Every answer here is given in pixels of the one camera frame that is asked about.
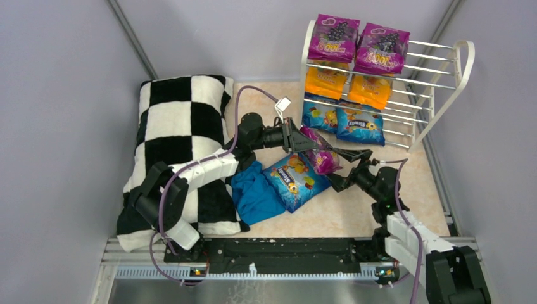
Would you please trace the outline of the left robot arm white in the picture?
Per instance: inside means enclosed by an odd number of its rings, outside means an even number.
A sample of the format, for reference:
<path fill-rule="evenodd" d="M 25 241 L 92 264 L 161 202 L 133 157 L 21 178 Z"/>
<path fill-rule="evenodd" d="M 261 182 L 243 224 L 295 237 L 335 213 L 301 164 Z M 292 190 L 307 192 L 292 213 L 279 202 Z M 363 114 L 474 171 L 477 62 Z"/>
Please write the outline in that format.
<path fill-rule="evenodd" d="M 182 218 L 188 194 L 245 170 L 255 161 L 256 150 L 274 147 L 288 154 L 320 148 L 290 117 L 277 117 L 273 126 L 266 126 L 259 114 L 247 113 L 236 125 L 233 140 L 217 152 L 176 167 L 155 163 L 131 193 L 129 204 L 163 238 L 190 250 L 201 236 Z"/>

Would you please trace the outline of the orange candy bag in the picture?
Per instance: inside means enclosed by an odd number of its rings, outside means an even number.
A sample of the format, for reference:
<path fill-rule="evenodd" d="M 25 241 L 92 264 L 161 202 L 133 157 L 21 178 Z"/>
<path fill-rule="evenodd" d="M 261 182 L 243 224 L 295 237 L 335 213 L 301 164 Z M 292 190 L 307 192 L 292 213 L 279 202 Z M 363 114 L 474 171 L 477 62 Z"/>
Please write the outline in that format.
<path fill-rule="evenodd" d="M 392 93 L 392 81 L 373 76 L 354 75 L 348 99 L 377 110 L 385 109 Z"/>
<path fill-rule="evenodd" d="M 339 100 L 347 78 L 346 72 L 309 67 L 306 73 L 305 92 Z"/>

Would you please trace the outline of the purple candy bag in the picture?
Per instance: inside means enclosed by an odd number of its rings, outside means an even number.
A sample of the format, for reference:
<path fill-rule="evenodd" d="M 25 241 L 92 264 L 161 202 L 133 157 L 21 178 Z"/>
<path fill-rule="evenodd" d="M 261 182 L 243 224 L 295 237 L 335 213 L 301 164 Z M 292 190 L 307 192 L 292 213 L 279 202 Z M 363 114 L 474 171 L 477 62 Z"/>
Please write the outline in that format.
<path fill-rule="evenodd" d="M 360 20 L 357 19 L 319 14 L 308 48 L 308 59 L 351 63 L 357 49 L 359 26 Z"/>
<path fill-rule="evenodd" d="M 367 23 L 358 41 L 355 72 L 400 74 L 406 63 L 410 32 Z"/>
<path fill-rule="evenodd" d="M 300 132 L 319 146 L 304 152 L 316 174 L 327 175 L 342 169 L 339 156 L 331 150 L 332 146 L 316 130 L 301 126 Z"/>

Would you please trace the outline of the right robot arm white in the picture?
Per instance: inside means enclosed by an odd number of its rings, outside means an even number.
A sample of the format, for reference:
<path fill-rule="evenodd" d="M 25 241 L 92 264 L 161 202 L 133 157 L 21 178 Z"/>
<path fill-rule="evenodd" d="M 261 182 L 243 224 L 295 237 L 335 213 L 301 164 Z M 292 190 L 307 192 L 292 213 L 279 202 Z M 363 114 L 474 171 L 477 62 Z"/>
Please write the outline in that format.
<path fill-rule="evenodd" d="M 373 200 L 372 214 L 380 228 L 372 240 L 413 276 L 410 302 L 423 287 L 429 303 L 491 303 L 480 259 L 470 246 L 457 246 L 430 231 L 400 197 L 400 175 L 407 159 L 377 160 L 372 151 L 331 148 L 349 162 L 358 162 L 343 177 L 327 175 L 337 192 L 359 187 Z"/>

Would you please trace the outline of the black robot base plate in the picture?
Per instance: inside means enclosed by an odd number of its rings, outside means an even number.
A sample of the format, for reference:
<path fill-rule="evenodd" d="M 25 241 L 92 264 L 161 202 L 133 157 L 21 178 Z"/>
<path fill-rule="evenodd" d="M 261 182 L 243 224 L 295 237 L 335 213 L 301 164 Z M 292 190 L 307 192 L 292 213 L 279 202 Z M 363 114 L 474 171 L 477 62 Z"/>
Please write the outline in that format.
<path fill-rule="evenodd" d="M 205 238 L 186 251 L 172 243 L 166 263 L 201 263 L 211 274 L 239 274 L 254 265 L 259 274 L 357 274 L 368 263 L 394 261 L 371 238 Z"/>

